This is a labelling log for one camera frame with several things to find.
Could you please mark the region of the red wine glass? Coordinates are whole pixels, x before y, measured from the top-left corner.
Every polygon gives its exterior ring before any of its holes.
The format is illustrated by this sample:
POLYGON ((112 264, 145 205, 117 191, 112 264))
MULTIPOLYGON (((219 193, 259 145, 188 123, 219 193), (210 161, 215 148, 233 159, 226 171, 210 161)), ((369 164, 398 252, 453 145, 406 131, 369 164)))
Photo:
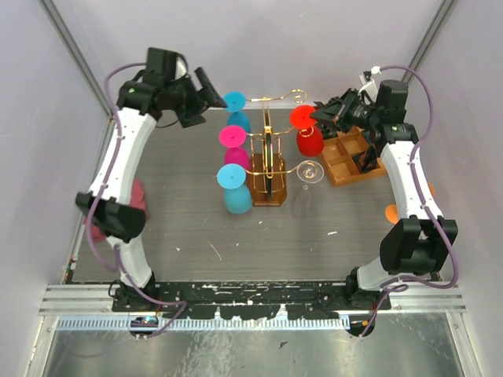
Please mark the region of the red wine glass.
POLYGON ((316 121, 310 117, 314 111, 312 106, 300 105, 289 116, 292 127, 297 130, 296 144, 299 152, 306 157, 318 156, 324 148, 321 131, 316 126, 316 121))

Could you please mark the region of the clear wine glass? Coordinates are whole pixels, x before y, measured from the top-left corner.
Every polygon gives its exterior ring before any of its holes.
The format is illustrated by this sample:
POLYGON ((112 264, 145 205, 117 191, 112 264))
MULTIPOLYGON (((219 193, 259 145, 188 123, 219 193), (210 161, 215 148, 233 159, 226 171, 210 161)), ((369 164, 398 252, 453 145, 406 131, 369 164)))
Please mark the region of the clear wine glass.
POLYGON ((324 167, 312 159, 302 161, 296 167, 298 179, 302 182, 301 188, 297 191, 292 202, 292 213, 301 217, 308 214, 312 208, 311 187, 319 183, 325 176, 324 167))

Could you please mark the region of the gold wire glass rack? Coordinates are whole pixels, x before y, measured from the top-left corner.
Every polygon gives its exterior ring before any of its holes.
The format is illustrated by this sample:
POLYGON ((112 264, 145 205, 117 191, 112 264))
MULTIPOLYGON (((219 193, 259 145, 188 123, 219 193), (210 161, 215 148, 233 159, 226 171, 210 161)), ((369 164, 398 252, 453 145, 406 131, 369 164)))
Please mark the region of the gold wire glass rack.
POLYGON ((271 101, 282 101, 293 95, 296 104, 307 100, 307 93, 301 89, 293 89, 279 97, 247 98, 250 103, 262 105, 263 128, 259 133, 247 133, 250 141, 250 168, 247 173, 247 187, 251 193, 254 207, 280 207, 287 198, 287 174, 292 170, 286 168, 282 155, 281 137, 290 134, 294 128, 284 131, 274 131, 270 114, 271 101))

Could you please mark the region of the orange wine glass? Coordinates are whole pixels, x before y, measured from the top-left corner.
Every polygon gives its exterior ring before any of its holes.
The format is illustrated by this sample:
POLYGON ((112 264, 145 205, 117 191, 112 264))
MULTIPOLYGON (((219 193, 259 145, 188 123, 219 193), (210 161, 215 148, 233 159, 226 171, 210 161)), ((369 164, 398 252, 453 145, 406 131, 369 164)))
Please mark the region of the orange wine glass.
MULTIPOLYGON (((429 191, 432 196, 435 195, 435 188, 432 183, 428 183, 429 191)), ((384 211, 386 219, 391 223, 391 224, 396 224, 398 222, 398 208, 395 204, 390 204, 385 208, 384 211)))

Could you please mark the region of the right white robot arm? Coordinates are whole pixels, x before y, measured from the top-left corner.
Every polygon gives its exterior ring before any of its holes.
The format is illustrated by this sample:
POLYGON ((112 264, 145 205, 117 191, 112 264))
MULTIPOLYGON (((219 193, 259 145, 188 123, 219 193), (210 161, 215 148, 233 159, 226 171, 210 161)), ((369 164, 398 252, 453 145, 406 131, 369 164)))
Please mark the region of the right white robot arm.
POLYGON ((363 309, 384 288, 419 282, 437 273, 450 256, 457 223, 444 217, 428 187, 420 161, 420 139, 406 123, 409 87, 386 79, 376 96, 348 89, 327 102, 315 102, 310 118, 318 125, 347 133, 356 126, 369 132, 371 143, 358 154, 357 166, 366 172, 382 162, 391 182, 398 221, 382 239, 378 257, 353 269, 345 281, 346 303, 363 309))

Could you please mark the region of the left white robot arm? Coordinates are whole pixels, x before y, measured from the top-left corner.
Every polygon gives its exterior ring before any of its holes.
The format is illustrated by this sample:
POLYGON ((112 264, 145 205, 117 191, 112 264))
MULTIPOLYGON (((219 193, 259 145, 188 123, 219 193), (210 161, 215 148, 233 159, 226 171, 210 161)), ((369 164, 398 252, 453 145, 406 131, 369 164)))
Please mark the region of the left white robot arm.
POLYGON ((172 111, 182 127, 204 123, 209 108, 225 108, 204 69, 198 67, 197 88, 185 56, 150 47, 146 61, 136 63, 138 73, 127 80, 116 97, 110 90, 111 75, 104 90, 112 110, 112 136, 101 167, 85 192, 77 193, 76 206, 85 216, 86 238, 97 253, 92 228, 97 227, 114 252, 113 263, 99 254, 96 259, 110 272, 119 273, 118 299, 140 311, 159 304, 155 275, 150 268, 141 234, 146 214, 130 203, 134 177, 147 140, 163 112, 172 111))

